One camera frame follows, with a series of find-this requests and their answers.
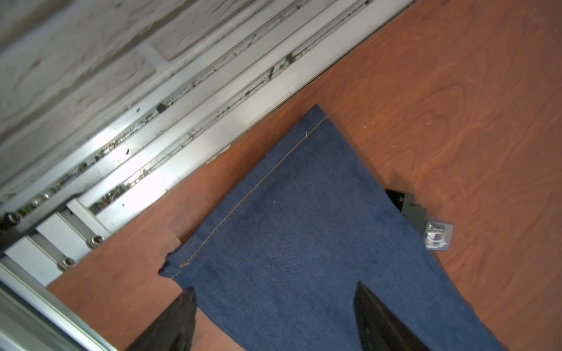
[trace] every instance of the stitched seam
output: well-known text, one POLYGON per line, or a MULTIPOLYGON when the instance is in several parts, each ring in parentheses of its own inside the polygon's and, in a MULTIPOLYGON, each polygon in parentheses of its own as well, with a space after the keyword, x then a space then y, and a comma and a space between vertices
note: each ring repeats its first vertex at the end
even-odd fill
POLYGON ((174 273, 174 274, 171 276, 172 279, 175 278, 178 274, 180 274, 180 272, 182 271, 182 268, 183 268, 183 267, 185 267, 185 266, 187 266, 188 264, 191 263, 191 261, 195 258, 195 256, 197 255, 197 253, 201 250, 201 248, 203 247, 203 245, 205 245, 205 244, 209 241, 209 239, 211 239, 211 236, 212 236, 212 235, 217 231, 217 229, 230 217, 230 215, 232 215, 232 213, 234 213, 234 211, 236 211, 236 209, 244 202, 244 200, 246 200, 246 199, 254 192, 254 190, 256 190, 257 187, 260 186, 260 184, 263 183, 264 180, 265 180, 267 177, 269 177, 269 175, 272 174, 272 173, 277 169, 277 167, 279 167, 279 165, 280 165, 283 161, 285 161, 285 159, 286 159, 296 148, 298 148, 298 146, 299 146, 303 141, 305 141, 305 139, 308 138, 308 137, 312 134, 312 132, 314 132, 314 131, 316 130, 316 128, 318 128, 318 126, 319 126, 322 122, 324 122, 325 119, 326 119, 326 117, 324 117, 320 122, 318 122, 318 124, 316 124, 316 125, 314 126, 314 128, 312 128, 310 131, 306 132, 305 137, 302 138, 291 150, 289 150, 289 152, 288 152, 285 156, 283 156, 283 158, 282 158, 282 159, 281 159, 281 160, 280 160, 280 161, 279 161, 279 162, 278 162, 278 163, 277 163, 277 164, 276 164, 276 165, 275 165, 259 182, 257 182, 257 184, 252 188, 252 190, 250 190, 250 191, 242 198, 242 200, 240 200, 240 202, 238 202, 238 203, 236 204, 236 206, 234 206, 234 207, 230 210, 230 212, 228 212, 228 214, 223 218, 223 220, 221 220, 221 221, 219 222, 219 224, 217 224, 216 227, 212 230, 212 232, 209 233, 209 235, 208 235, 207 238, 203 241, 203 243, 201 243, 201 245, 199 246, 199 248, 197 248, 197 250, 195 250, 195 252, 193 253, 193 255, 191 255, 191 257, 188 258, 187 261, 185 261, 185 262, 183 262, 182 264, 179 265, 178 271, 177 271, 176 273, 174 273))

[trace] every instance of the denim cloth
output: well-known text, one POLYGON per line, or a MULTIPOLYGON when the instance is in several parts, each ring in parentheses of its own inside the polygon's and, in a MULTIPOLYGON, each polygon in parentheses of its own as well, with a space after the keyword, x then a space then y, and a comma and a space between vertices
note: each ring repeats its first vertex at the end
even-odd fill
POLYGON ((360 351, 359 281, 432 350, 503 349, 319 107, 160 274, 246 350, 360 351))

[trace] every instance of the white brick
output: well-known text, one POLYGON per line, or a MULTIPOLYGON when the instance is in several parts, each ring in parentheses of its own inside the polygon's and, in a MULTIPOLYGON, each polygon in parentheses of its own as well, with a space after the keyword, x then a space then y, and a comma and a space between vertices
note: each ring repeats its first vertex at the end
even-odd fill
POLYGON ((0 0, 0 48, 69 2, 70 0, 0 0))
POLYGON ((0 140, 192 0, 78 0, 0 55, 0 140))
POLYGON ((160 55, 172 60, 255 0, 199 0, 152 39, 160 55))
POLYGON ((135 52, 128 53, 71 93, 17 138, 0 147, 0 184, 79 129, 96 129, 109 123, 96 119, 154 73, 154 68, 135 52))

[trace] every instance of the wooden table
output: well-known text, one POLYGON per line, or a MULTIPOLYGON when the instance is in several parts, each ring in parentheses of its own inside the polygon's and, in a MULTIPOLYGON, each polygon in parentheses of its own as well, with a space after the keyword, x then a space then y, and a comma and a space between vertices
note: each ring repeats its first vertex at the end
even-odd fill
POLYGON ((157 275, 178 238, 318 104, 383 186, 455 223, 438 258, 497 338, 560 350, 561 88, 561 1, 421 0, 49 289, 124 349, 180 292, 157 275))

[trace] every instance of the blue fabric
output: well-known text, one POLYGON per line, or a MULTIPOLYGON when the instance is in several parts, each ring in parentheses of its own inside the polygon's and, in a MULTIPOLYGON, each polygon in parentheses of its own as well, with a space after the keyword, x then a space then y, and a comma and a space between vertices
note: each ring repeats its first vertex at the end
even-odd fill
POLYGON ((359 281, 435 351, 502 349, 319 107, 161 275, 246 350, 361 350, 359 281))

